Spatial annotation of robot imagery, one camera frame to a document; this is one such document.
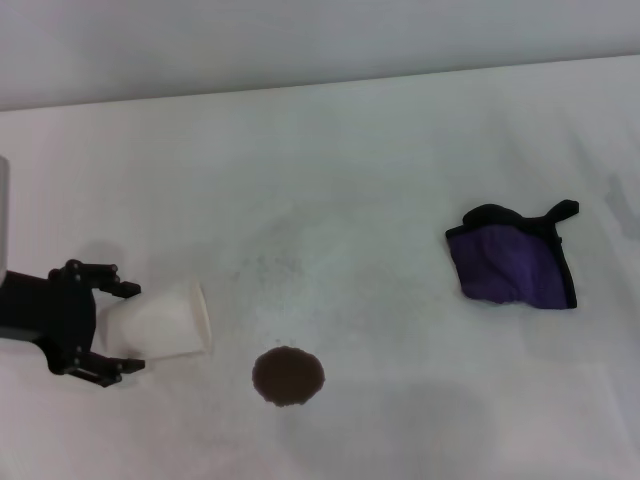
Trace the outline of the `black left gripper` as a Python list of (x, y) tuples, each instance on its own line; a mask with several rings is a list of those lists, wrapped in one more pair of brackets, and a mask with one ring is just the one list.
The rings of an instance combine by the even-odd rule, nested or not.
[(37, 346), (55, 375), (103, 388), (120, 383), (146, 362), (89, 352), (96, 329), (94, 290), (129, 299), (141, 293), (141, 286), (123, 281), (115, 264), (76, 259), (51, 270), (47, 279), (7, 272), (1, 285), (1, 337)]

